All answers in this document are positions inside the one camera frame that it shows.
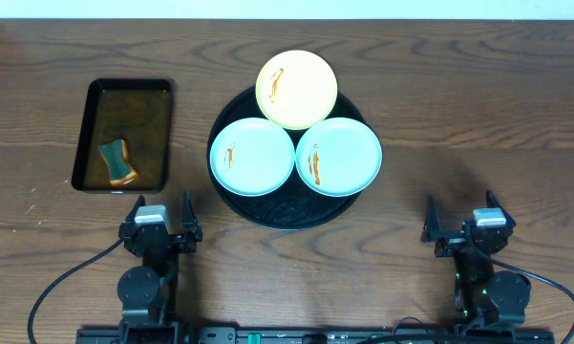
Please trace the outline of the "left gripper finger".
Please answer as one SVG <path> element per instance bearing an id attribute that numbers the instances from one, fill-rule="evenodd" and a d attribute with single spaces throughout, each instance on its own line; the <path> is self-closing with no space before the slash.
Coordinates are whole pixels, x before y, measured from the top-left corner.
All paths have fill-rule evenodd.
<path id="1" fill-rule="evenodd" d="M 200 233 L 200 224 L 193 211 L 191 197 L 188 191 L 185 191 L 182 198 L 181 226 L 192 234 Z"/>
<path id="2" fill-rule="evenodd" d="M 143 195 L 139 195 L 132 210 L 128 213 L 125 217 L 123 223 L 124 224 L 133 224 L 135 222 L 136 214 L 138 209 L 142 206 L 145 206 L 145 198 Z"/>

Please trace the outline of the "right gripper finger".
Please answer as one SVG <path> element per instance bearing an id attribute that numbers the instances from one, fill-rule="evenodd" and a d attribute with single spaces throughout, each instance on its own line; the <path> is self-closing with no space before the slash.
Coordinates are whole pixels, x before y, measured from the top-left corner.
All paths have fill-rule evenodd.
<path id="1" fill-rule="evenodd" d="M 422 229 L 420 241 L 422 243 L 435 242 L 439 237 L 440 221 L 436 212 L 435 201 L 432 196 L 428 198 L 426 219 Z"/>
<path id="2" fill-rule="evenodd" d="M 515 220 L 511 217 L 511 215 L 507 212 L 507 210 L 500 204 L 499 200 L 497 199 L 497 197 L 495 196 L 493 191 L 490 189 L 488 189 L 486 191 L 486 205 L 488 208 L 500 209 L 505 220 L 506 220 L 507 226 L 510 226 L 510 227 L 516 226 Z"/>

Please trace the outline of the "green yellow sponge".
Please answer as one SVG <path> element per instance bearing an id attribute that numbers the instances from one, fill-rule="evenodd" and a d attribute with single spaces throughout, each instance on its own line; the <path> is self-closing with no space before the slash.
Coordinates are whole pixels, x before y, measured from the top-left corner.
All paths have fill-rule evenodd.
<path id="1" fill-rule="evenodd" d="M 112 187 L 125 185 L 138 178 L 139 173 L 130 162 L 126 140 L 118 139 L 99 145 L 98 150 L 107 165 Z"/>

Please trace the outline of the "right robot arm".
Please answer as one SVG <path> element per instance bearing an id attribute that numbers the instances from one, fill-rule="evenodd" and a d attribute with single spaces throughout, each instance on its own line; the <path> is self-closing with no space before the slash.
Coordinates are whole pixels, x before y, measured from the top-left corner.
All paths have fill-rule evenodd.
<path id="1" fill-rule="evenodd" d="M 514 338 L 516 328 L 524 323 L 529 279 L 508 269 L 496 272 L 491 262 L 491 256 L 508 245 L 515 226 L 490 190 L 486 207 L 475 209 L 460 230 L 443 230 L 434 201 L 428 201 L 421 241 L 435 245 L 437 258 L 454 259 L 455 306 L 464 314 L 454 325 L 455 334 L 495 333 Z"/>

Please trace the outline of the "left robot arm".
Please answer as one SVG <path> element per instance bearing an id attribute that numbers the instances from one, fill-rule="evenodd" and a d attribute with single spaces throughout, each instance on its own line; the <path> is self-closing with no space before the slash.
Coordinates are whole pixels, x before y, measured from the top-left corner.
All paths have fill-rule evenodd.
<path id="1" fill-rule="evenodd" d="M 176 313 L 179 258 L 194 253 L 202 241 L 189 193 L 182 199 L 181 226 L 181 233 L 170 233 L 166 207 L 147 205 L 142 196 L 119 226 L 118 238 L 125 249 L 141 259 L 141 264 L 124 272 L 117 284 L 122 303 L 120 343 L 197 341 L 193 327 Z"/>

